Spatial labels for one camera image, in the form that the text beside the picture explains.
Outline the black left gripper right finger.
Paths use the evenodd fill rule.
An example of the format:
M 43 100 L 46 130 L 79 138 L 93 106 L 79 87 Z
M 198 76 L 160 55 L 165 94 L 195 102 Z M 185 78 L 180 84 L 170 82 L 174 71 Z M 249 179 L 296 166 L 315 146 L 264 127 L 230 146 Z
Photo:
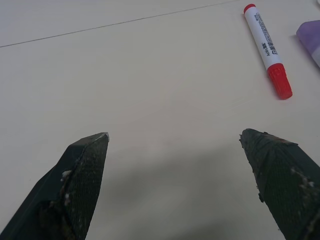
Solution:
M 320 240 L 320 166 L 298 144 L 247 128 L 239 139 L 259 199 L 286 240 Z

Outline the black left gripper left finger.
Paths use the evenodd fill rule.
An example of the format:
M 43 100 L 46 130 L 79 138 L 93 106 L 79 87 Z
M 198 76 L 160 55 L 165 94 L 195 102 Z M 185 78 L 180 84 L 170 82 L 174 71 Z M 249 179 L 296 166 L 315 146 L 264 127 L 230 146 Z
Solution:
M 0 240 L 85 240 L 100 194 L 110 137 L 69 145 L 26 196 Z

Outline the red whiteboard marker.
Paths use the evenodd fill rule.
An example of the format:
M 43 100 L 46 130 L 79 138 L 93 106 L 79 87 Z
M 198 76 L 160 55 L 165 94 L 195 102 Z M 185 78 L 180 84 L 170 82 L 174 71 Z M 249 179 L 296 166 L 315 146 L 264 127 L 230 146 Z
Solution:
M 243 13 L 277 97 L 281 100 L 289 99 L 293 92 L 285 67 L 259 10 L 252 3 L 244 8 Z

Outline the purple eraser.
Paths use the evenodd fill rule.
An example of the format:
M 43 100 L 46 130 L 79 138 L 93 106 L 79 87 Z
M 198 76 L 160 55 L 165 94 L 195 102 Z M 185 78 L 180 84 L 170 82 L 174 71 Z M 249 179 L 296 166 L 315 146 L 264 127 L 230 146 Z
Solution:
M 298 28 L 296 35 L 320 68 L 320 20 L 304 22 Z

